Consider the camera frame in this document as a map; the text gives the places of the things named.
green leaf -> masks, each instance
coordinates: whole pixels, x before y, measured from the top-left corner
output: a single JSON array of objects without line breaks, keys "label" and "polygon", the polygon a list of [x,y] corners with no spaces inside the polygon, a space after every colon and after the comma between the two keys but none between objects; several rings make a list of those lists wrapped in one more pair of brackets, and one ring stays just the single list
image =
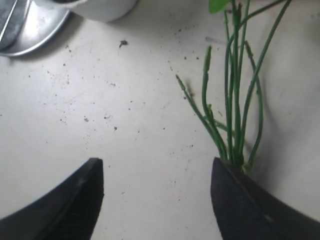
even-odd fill
[{"label": "green leaf", "polygon": [[209,0],[209,12],[215,14],[222,10],[231,0]]}]

soil particle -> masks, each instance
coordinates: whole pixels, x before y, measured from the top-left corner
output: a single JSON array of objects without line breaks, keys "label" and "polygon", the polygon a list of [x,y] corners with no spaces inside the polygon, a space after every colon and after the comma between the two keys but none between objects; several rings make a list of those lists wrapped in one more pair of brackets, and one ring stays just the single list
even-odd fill
[{"label": "soil particle", "polygon": [[129,43],[128,43],[127,40],[121,40],[121,41],[120,41],[119,48],[121,48],[122,46],[127,46],[127,45],[129,45]]}]

white pot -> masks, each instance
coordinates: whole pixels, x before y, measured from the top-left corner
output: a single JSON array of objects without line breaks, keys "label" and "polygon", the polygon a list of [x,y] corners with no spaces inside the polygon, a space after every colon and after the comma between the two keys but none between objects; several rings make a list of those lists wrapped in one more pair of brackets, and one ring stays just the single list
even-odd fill
[{"label": "white pot", "polygon": [[123,17],[136,4],[137,0],[76,0],[58,3],[53,0],[35,0],[38,6],[66,8],[86,18],[99,22],[110,22]]}]

dirt speck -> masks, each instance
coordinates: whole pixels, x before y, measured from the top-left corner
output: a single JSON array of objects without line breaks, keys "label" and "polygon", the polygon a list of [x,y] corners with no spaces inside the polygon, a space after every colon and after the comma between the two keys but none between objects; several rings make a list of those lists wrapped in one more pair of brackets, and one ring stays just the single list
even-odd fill
[{"label": "dirt speck", "polygon": [[127,45],[129,45],[129,43],[128,43],[127,40],[121,40],[121,41],[120,41],[119,48],[121,48],[122,46],[127,46]]}]

white surface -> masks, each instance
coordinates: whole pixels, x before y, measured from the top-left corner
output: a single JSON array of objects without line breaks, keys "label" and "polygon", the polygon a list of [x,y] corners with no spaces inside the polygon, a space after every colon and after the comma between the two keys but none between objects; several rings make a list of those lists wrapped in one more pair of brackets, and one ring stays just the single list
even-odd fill
[{"label": "white surface", "polygon": [[[249,25],[256,56],[278,10]],[[317,220],[319,27],[320,2],[294,1],[272,42],[261,72],[265,128],[254,176]],[[100,157],[106,194],[93,240],[221,239],[210,199],[218,152],[175,79],[188,80],[200,100],[206,37],[216,39],[209,99],[224,116],[225,33],[204,0],[140,0],[109,25],[76,17],[42,50],[0,58],[0,216]],[[123,39],[129,45],[119,49]],[[251,73],[246,65],[243,93]],[[248,141],[257,130],[255,107],[251,113]]]}]

